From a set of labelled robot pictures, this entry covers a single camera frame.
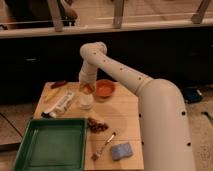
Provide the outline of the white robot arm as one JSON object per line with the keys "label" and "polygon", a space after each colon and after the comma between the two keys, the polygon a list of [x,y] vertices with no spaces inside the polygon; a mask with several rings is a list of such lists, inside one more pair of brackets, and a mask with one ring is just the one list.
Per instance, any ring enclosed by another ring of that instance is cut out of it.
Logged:
{"label": "white robot arm", "polygon": [[103,42],[80,47],[79,82],[93,84],[102,70],[138,97],[144,171],[196,171],[189,121],[179,88],[107,56]]}

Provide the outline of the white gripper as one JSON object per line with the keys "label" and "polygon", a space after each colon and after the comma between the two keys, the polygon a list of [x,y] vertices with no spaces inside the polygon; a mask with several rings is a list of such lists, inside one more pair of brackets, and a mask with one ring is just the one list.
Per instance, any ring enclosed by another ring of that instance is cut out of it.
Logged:
{"label": "white gripper", "polygon": [[79,91],[83,93],[83,87],[86,84],[89,84],[91,86],[94,87],[94,91],[95,91],[95,82],[97,79],[97,75],[96,74],[88,74],[85,73],[84,71],[81,71],[79,73]]}

